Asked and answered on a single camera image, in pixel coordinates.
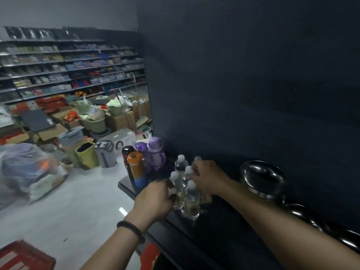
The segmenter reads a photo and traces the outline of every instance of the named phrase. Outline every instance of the black beaded bracelet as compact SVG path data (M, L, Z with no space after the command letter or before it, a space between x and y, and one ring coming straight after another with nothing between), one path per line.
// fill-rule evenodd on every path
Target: black beaded bracelet
M131 222L121 221L121 222L117 223L116 227L117 228L125 227L127 229L130 229L132 232L134 232L139 237L139 243L145 243L144 234L141 233L140 229L138 229L136 226L134 226Z

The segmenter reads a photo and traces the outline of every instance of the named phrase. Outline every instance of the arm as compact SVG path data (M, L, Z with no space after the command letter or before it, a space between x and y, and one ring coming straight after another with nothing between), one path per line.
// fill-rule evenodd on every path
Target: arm
M133 210L124 220L144 233L154 222L166 217L173 201L165 181L152 182L137 196ZM130 229L119 227L80 270L125 270L138 242L139 238Z
M196 185L231 204L288 270L360 269L360 255L231 180L213 161L196 161Z

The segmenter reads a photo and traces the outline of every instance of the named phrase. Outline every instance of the gray wall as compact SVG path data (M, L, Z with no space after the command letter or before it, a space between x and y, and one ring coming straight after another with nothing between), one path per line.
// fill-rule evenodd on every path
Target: gray wall
M261 159L360 231L357 0L137 0L155 134L234 179Z
M0 25L137 28L135 0L1 0Z

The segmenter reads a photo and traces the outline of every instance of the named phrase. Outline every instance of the purple bottle lid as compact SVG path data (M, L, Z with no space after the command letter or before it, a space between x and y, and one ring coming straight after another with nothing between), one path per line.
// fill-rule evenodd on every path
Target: purple bottle lid
M138 142L135 145L135 148L139 151L139 152L147 152L148 151L148 146L145 142Z
M149 141L149 148L151 148L152 150L158 150L161 149L161 141L159 137L152 137L150 138Z

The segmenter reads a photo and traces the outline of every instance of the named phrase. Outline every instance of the forearm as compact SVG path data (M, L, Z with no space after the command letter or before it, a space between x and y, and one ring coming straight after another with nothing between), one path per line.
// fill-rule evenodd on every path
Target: forearm
M124 220L134 224L143 233L151 225L151 220L134 211L129 212ZM138 242L139 238L134 232L119 227L80 270L124 270Z
M358 254L254 195L239 182L225 180L219 196L243 215L286 269L360 268Z

